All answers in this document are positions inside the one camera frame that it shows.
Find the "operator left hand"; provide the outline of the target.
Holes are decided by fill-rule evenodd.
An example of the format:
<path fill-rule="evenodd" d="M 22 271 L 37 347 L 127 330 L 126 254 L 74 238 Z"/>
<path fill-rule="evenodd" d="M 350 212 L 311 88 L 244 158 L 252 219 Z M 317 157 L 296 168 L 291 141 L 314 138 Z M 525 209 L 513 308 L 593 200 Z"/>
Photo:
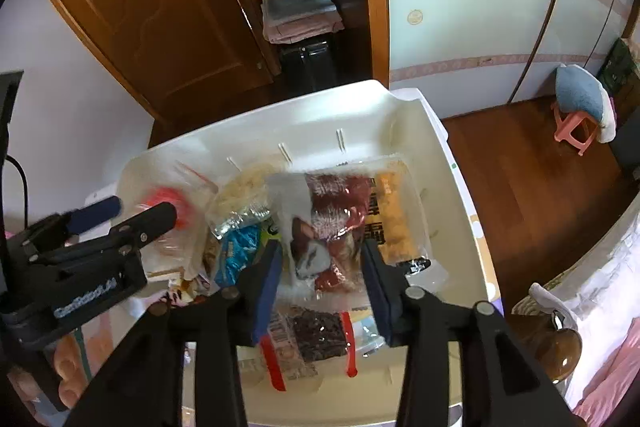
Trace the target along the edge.
<path fill-rule="evenodd" d="M 64 411 L 72 409 L 87 389 L 90 379 L 98 373 L 106 359 L 114 350 L 113 334 L 110 324 L 100 327 L 84 326 L 79 331 L 58 341 L 53 352 L 53 369 L 60 377 L 58 383 L 58 401 Z M 20 397 L 24 406 L 42 425 L 46 418 L 40 415 L 43 399 L 35 378 L 25 369 L 14 366 L 8 375 L 9 383 Z"/>

